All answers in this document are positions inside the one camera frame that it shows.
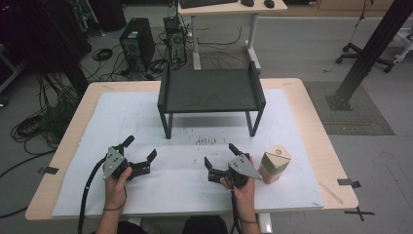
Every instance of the human hand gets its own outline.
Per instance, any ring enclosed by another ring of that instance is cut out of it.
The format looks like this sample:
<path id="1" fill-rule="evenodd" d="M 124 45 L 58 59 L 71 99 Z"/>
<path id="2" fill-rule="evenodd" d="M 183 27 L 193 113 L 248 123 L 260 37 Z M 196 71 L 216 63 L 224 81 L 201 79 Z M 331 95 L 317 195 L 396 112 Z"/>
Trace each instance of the human hand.
<path id="1" fill-rule="evenodd" d="M 249 161 L 253 165 L 252 157 L 249 157 Z M 230 188 L 231 184 L 228 179 L 222 177 L 220 182 L 226 188 Z M 256 221 L 254 209 L 255 179 L 250 177 L 241 189 L 234 186 L 234 193 L 237 200 L 238 217 L 249 222 Z"/>
<path id="2" fill-rule="evenodd" d="M 131 167 L 127 167 L 119 176 L 116 178 L 110 176 L 105 181 L 105 211 L 115 211 L 119 214 L 122 212 L 123 206 L 127 200 L 127 194 L 125 190 L 125 183 L 127 182 L 128 177 L 131 175 Z"/>

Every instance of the metal pole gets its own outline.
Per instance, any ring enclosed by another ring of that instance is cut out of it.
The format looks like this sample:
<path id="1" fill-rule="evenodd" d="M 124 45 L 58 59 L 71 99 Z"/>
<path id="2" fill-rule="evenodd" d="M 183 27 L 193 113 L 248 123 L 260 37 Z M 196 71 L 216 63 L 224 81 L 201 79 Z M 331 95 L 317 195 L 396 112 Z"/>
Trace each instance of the metal pole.
<path id="1" fill-rule="evenodd" d="M 330 109 L 352 110 L 353 93 L 412 13 L 412 0 L 394 0 L 336 93 L 326 96 Z"/>

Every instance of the table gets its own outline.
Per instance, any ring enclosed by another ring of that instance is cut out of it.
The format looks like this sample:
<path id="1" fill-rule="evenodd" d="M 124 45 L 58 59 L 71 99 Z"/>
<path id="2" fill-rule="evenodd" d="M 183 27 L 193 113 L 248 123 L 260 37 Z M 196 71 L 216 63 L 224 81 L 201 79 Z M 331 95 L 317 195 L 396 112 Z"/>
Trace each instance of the table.
<path id="1" fill-rule="evenodd" d="M 255 38 L 255 28 L 258 21 L 258 15 L 263 13 L 271 13 L 273 11 L 286 10 L 286 5 L 282 0 L 274 0 L 275 7 L 269 9 L 264 6 L 263 0 L 255 1 L 253 7 L 247 7 L 241 4 L 241 1 L 236 3 L 219 4 L 214 6 L 206 6 L 199 8 L 182 9 L 179 5 L 178 13 L 182 16 L 191 17 L 192 41 L 193 41 L 193 63 L 194 69 L 201 69 L 200 51 L 198 45 L 198 31 L 201 27 L 216 27 L 219 26 L 250 26 L 249 39 L 246 41 L 246 48 L 249 58 L 255 62 L 258 70 L 261 65 L 254 51 L 253 44 Z"/>
<path id="2" fill-rule="evenodd" d="M 303 83 L 295 78 L 261 79 L 263 89 L 283 89 L 302 137 L 313 172 L 324 200 L 324 210 L 344 210 L 358 205 L 357 196 L 350 185 L 339 185 L 338 178 L 347 178 L 331 145 Z M 64 175 L 76 153 L 79 141 L 94 114 L 102 93 L 156 92 L 160 82 L 92 83 L 52 159 L 50 167 L 58 168 L 55 175 L 45 174 L 26 213 L 29 220 L 55 219 L 52 217 Z"/>

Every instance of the keyboard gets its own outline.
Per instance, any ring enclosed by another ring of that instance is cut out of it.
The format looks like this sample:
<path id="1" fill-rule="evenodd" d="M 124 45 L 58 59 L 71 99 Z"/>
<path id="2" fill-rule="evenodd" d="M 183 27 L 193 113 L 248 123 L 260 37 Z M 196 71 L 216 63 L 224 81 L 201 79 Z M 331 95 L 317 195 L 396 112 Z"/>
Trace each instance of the keyboard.
<path id="1" fill-rule="evenodd" d="M 179 0 L 182 9 L 234 3 L 238 0 Z"/>

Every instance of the person's arm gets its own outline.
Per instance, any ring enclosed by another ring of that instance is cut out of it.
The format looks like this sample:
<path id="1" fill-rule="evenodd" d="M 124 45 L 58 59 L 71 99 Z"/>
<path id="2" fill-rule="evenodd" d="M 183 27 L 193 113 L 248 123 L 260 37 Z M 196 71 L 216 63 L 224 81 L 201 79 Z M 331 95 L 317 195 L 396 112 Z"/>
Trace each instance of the person's arm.
<path id="1" fill-rule="evenodd" d="M 96 234 L 116 234 L 118 232 L 119 217 L 127 200 L 125 183 L 130 175 L 131 167 L 127 167 L 119 179 L 111 176 L 105 181 L 105 203 Z"/>
<path id="2" fill-rule="evenodd" d="M 222 177 L 220 182 L 226 188 L 229 188 L 225 178 Z M 234 186 L 234 192 L 237 199 L 238 218 L 241 222 L 243 233 L 259 234 L 260 230 L 254 209 L 255 179 L 249 178 L 246 185 L 241 189 Z"/>

